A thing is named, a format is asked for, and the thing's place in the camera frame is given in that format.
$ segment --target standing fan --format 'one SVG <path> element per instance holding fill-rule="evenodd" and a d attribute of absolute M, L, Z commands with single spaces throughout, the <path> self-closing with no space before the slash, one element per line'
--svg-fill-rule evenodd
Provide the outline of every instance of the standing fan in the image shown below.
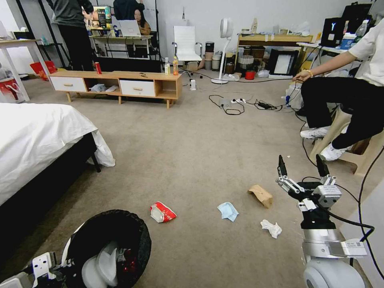
<path fill-rule="evenodd" d="M 220 70 L 219 70 L 219 78 L 212 79 L 212 83 L 216 84 L 226 84 L 228 81 L 226 80 L 221 80 L 222 76 L 222 71 L 223 71 L 223 66 L 224 66 L 224 58 L 225 58 L 225 50 L 227 49 L 227 46 L 229 42 L 232 40 L 232 34 L 233 34 L 233 22 L 231 18 L 224 18 L 221 20 L 220 24 L 220 37 L 221 38 L 227 38 L 227 42 L 224 45 L 223 49 L 223 56 L 221 58 L 221 65 L 220 65 Z"/>

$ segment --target black bed frame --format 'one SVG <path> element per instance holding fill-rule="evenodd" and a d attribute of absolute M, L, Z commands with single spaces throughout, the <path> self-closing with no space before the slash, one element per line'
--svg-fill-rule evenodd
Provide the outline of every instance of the black bed frame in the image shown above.
<path fill-rule="evenodd" d="M 95 151 L 96 144 L 92 134 L 84 135 L 80 141 L 0 206 L 0 234 L 2 234 L 0 266 L 84 172 L 89 158 L 93 159 L 96 171 L 101 171 Z"/>

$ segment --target orange juice bottle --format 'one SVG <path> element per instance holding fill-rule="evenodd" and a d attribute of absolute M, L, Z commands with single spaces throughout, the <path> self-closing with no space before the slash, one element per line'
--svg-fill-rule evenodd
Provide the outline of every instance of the orange juice bottle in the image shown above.
<path fill-rule="evenodd" d="M 179 74 L 179 61 L 177 60 L 176 56 L 173 59 L 173 74 L 174 75 Z"/>

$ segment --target laptop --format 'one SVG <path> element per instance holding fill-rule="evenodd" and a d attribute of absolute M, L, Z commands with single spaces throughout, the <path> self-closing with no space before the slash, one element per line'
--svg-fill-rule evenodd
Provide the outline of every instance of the laptop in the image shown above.
<path fill-rule="evenodd" d="M 136 20 L 120 20 L 120 30 L 124 37 L 140 37 L 141 33 Z"/>

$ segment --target red can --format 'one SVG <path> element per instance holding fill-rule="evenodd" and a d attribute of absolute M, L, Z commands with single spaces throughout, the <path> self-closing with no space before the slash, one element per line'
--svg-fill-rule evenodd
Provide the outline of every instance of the red can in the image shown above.
<path fill-rule="evenodd" d="M 97 74 L 102 74 L 99 62 L 95 62 L 95 67 L 96 67 Z"/>

